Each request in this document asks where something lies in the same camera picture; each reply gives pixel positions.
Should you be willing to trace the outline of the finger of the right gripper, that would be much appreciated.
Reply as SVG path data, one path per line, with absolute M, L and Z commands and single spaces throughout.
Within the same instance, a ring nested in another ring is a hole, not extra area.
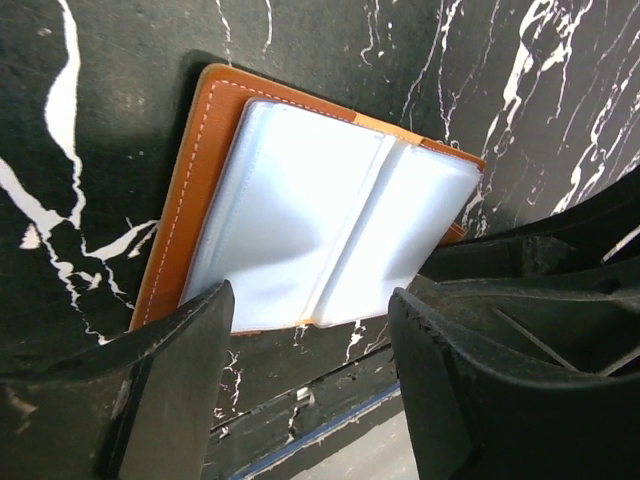
M 537 360 L 638 372 L 638 171 L 561 214 L 437 248 L 409 291 Z

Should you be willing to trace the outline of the brown leather card holder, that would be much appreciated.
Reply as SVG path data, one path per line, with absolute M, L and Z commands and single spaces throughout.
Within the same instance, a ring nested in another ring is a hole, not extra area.
M 131 320 L 229 282 L 235 334 L 384 315 L 480 181 L 482 159 L 302 91 L 202 72 Z

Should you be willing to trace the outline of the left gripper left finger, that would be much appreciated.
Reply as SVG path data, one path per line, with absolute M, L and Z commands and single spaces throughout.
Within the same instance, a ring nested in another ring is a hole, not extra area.
M 231 336 L 223 281 L 104 346 L 1 377 L 5 479 L 197 479 Z

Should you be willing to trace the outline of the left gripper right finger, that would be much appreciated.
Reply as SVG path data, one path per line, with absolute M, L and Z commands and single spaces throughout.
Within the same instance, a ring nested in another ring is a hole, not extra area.
M 563 369 L 396 289 L 391 343 L 423 479 L 635 479 L 639 378 Z

